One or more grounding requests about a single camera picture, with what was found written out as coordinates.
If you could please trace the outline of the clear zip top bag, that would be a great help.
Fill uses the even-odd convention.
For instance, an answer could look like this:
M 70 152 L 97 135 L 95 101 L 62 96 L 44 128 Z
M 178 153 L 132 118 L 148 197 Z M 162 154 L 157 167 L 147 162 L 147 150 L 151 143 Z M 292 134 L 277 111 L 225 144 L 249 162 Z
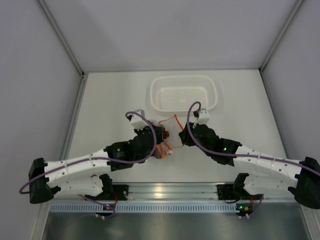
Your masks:
M 166 146 L 169 152 L 169 156 L 173 154 L 174 149 L 181 148 L 184 146 L 178 135 L 178 133 L 180 133 L 184 129 L 184 127 L 180 123 L 178 116 L 176 114 L 170 118 L 163 119 L 158 122 L 152 119 L 151 123 L 156 127 L 162 127 L 162 128 L 165 128 L 167 131 L 169 131 L 169 134 L 170 134 L 169 138 L 164 139 L 162 143 L 159 143 Z

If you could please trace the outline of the fake orange food piece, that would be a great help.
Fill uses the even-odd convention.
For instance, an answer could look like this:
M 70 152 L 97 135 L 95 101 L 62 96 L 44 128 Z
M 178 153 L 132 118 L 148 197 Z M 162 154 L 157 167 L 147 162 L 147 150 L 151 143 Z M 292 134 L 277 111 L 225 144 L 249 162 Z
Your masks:
M 155 147 L 155 151 L 153 157 L 156 159 L 165 159 L 169 156 L 169 150 L 164 144 L 157 144 Z

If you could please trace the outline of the fake purple grapes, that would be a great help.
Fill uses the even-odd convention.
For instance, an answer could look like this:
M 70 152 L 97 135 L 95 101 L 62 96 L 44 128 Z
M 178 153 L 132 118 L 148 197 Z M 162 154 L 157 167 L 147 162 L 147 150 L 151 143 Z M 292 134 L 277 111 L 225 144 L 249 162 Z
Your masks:
M 162 138 L 165 140 L 170 137 L 170 133 L 165 128 L 162 129 Z

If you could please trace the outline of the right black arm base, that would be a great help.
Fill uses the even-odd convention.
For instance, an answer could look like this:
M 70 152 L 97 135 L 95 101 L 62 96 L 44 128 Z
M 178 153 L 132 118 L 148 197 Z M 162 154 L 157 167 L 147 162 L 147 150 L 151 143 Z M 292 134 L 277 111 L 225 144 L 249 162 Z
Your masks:
M 239 201 L 239 194 L 233 190 L 232 184 L 218 184 L 216 186 L 218 199 L 221 201 Z

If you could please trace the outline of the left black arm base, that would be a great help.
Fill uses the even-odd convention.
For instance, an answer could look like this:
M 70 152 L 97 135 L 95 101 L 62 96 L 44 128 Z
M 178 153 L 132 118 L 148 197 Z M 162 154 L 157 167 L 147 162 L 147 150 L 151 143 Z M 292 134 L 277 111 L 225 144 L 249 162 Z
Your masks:
M 98 198 L 103 201 L 127 201 L 128 193 L 129 186 L 127 184 L 114 184 L 111 187 L 103 188 Z

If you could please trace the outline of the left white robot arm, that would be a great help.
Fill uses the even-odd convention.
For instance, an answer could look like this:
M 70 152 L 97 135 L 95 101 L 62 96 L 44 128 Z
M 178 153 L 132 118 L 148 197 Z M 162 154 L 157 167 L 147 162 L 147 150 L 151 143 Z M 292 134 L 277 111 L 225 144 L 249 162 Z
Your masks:
M 169 135 L 161 126 L 134 132 L 133 139 L 115 142 L 87 156 L 61 161 L 35 159 L 28 172 L 29 202 L 40 204 L 54 197 L 76 195 L 94 201 L 109 199 L 114 189 L 108 172 L 129 169 L 154 157 Z

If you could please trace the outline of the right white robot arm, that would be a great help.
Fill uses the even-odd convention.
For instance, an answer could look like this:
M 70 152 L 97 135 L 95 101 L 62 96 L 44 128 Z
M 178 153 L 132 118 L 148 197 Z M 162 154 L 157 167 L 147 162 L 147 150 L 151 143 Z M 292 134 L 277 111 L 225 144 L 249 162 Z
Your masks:
M 196 146 L 224 166 L 237 169 L 233 192 L 248 195 L 292 197 L 299 204 L 320 208 L 320 164 L 312 157 L 281 159 L 261 154 L 238 141 L 220 138 L 205 124 L 187 124 L 178 134 L 183 145 Z

